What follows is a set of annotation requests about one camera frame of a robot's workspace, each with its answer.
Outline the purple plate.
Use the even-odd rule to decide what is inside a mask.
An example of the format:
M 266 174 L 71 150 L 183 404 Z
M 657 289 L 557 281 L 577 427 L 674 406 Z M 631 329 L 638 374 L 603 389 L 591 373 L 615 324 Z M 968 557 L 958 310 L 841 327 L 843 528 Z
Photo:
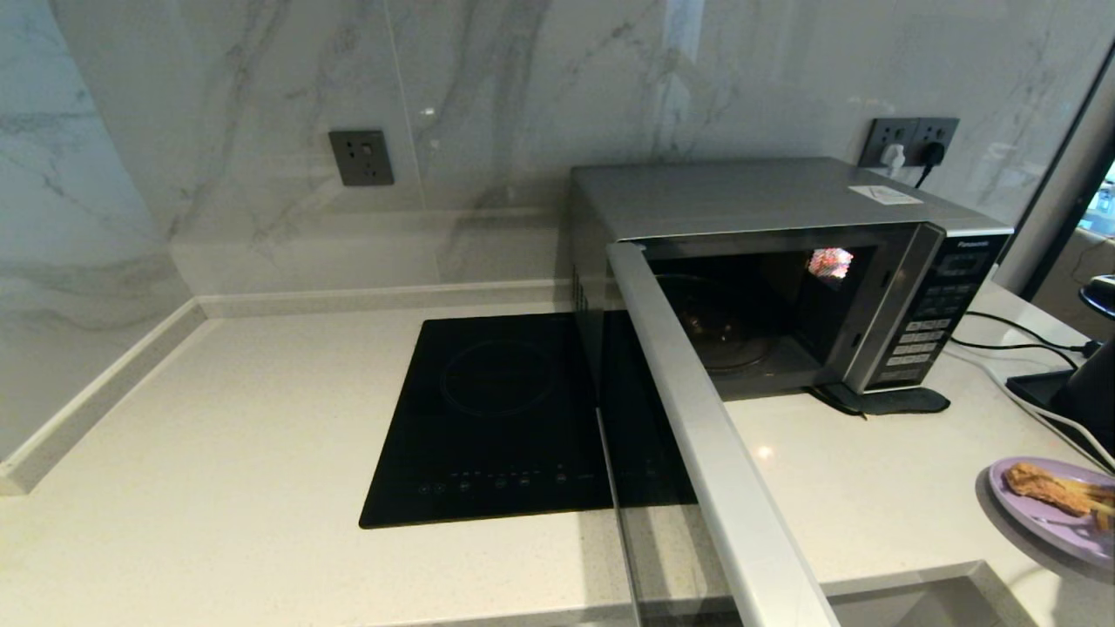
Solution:
M 1070 463 L 1034 456 L 1004 459 L 996 461 L 988 469 L 989 488 L 992 495 L 1016 523 L 1020 523 L 1032 536 L 1043 539 L 1044 543 L 1064 554 L 1115 572 L 1115 533 L 1106 533 L 1096 529 L 1092 523 L 1092 515 L 1066 515 L 1059 509 L 1032 500 L 1030 496 L 1015 495 L 1004 480 L 1004 472 L 1007 467 L 1019 462 L 1046 469 L 1067 489 L 1072 489 L 1072 485 L 1064 484 L 1064 480 L 1115 488 L 1115 479 L 1098 471 L 1092 471 L 1092 469 L 1075 467 Z M 1072 489 L 1072 492 L 1082 495 L 1075 489 Z

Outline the glass microwave turntable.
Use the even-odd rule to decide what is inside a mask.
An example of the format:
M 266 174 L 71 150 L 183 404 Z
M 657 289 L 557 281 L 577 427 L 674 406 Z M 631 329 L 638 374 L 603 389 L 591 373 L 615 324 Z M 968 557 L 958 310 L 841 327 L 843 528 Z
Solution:
M 740 372 L 773 353 L 775 324 L 753 311 L 740 291 L 699 274 L 665 273 L 656 279 L 707 372 Z

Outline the silver Panasonic microwave oven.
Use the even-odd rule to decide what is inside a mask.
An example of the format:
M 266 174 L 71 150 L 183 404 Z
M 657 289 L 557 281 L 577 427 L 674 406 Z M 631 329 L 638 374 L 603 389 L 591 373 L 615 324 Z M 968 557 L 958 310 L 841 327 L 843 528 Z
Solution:
M 922 199 L 884 206 L 849 190 Z M 568 194 L 576 322 L 598 386 L 642 348 L 605 248 L 630 242 L 653 274 L 699 274 L 775 324 L 768 357 L 707 372 L 725 401 L 844 382 L 919 388 L 992 273 L 1012 226 L 833 158 L 582 166 Z

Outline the black induction cooktop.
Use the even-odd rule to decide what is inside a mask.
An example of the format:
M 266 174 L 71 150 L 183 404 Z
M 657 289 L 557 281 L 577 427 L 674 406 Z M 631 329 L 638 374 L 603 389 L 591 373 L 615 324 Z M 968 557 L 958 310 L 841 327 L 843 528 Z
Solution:
M 421 324 L 360 528 L 612 507 L 573 314 Z

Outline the white warning sticker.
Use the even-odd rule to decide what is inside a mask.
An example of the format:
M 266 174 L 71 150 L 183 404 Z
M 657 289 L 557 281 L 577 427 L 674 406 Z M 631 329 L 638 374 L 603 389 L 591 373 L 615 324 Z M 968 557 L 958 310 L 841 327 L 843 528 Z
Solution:
M 885 185 L 850 185 L 849 190 L 884 206 L 912 206 L 922 204 L 922 199 L 911 196 Z

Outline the black rubber pad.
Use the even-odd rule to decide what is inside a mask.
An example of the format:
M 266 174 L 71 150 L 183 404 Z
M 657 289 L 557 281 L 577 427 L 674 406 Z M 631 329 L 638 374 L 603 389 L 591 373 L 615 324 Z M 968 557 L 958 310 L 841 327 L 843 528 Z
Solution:
M 935 390 L 909 388 L 857 394 L 844 382 L 805 388 L 816 401 L 844 415 L 867 419 L 882 415 L 932 415 L 950 408 L 951 401 Z

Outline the black power plug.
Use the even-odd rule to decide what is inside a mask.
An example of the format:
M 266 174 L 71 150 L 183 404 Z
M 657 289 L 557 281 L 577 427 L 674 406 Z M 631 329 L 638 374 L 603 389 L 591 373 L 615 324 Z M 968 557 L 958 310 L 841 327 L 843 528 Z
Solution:
M 943 162 L 946 151 L 947 147 L 941 142 L 931 142 L 925 145 L 921 152 L 922 173 L 917 179 L 915 189 L 920 189 L 925 179 Z

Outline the fried chicken piece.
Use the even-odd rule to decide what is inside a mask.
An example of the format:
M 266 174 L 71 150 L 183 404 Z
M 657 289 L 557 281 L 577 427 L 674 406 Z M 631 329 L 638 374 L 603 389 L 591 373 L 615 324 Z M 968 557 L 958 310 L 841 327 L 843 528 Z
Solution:
M 1090 500 L 1064 488 L 1046 469 L 1019 462 L 1006 469 L 1004 480 L 1017 496 L 1030 496 L 1070 517 L 1090 514 Z

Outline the black kettle appliance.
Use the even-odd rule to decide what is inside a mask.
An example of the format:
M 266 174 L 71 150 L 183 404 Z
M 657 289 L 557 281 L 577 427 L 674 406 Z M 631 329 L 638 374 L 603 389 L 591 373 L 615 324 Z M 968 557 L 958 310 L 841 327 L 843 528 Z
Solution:
M 1115 472 L 1115 336 L 1076 370 L 1055 375 L 1046 414 Z

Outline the grey single wall socket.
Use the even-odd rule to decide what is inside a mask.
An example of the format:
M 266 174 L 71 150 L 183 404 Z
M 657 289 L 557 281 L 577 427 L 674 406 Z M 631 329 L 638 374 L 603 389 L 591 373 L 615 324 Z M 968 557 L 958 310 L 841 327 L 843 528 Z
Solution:
M 343 186 L 394 185 L 395 174 L 382 131 L 330 131 L 328 138 Z

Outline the grey double wall socket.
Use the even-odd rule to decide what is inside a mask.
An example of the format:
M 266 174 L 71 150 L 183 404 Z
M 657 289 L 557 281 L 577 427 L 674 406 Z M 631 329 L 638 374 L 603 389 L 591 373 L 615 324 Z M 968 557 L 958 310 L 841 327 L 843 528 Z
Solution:
M 948 149 L 959 125 L 959 118 L 875 118 L 869 127 L 857 166 L 885 168 L 883 153 L 888 146 L 900 145 L 905 167 L 924 167 L 927 147 L 938 143 Z

